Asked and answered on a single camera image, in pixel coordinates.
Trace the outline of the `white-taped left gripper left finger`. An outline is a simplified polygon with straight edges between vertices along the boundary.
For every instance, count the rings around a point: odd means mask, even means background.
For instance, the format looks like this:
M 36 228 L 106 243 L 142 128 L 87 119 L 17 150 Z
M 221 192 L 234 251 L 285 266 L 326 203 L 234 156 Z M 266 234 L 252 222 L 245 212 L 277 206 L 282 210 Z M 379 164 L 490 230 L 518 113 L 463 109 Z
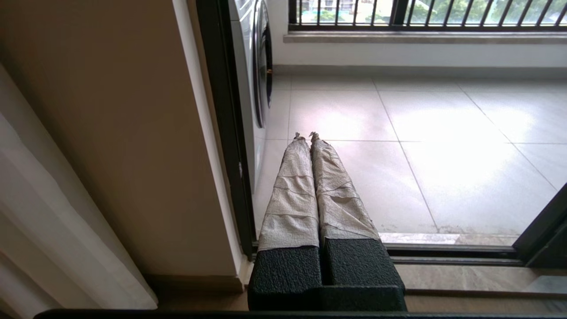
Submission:
M 260 230 L 249 281 L 252 295 L 301 295 L 322 285 L 319 218 L 310 148 L 286 147 Z

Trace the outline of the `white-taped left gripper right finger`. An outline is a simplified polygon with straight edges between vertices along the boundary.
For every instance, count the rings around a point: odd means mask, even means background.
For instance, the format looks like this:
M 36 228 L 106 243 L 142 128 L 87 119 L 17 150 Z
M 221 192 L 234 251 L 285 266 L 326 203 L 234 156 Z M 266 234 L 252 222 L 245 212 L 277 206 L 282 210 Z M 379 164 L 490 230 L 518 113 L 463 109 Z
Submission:
M 338 153 L 311 133 L 324 280 L 330 285 L 404 283 Z

